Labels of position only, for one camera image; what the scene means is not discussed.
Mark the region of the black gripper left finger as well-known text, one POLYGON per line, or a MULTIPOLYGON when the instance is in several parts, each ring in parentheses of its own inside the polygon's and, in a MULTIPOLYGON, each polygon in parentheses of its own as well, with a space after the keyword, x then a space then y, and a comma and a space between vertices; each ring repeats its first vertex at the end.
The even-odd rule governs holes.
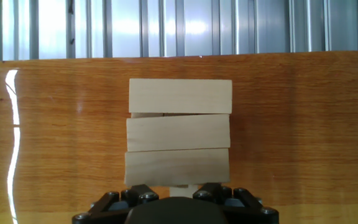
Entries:
POLYGON ((105 193, 87 212, 74 215, 72 224, 124 224, 130 211, 138 205, 153 202, 159 195, 145 184, 120 192, 105 193))

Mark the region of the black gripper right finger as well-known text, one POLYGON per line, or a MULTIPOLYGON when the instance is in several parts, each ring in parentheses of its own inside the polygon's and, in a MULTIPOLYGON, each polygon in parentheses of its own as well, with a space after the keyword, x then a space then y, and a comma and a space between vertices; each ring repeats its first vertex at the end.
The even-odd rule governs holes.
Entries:
POLYGON ((260 200, 244 188, 207 183, 193 193, 193 199, 213 204, 225 223, 279 224, 279 212, 265 207, 260 200))

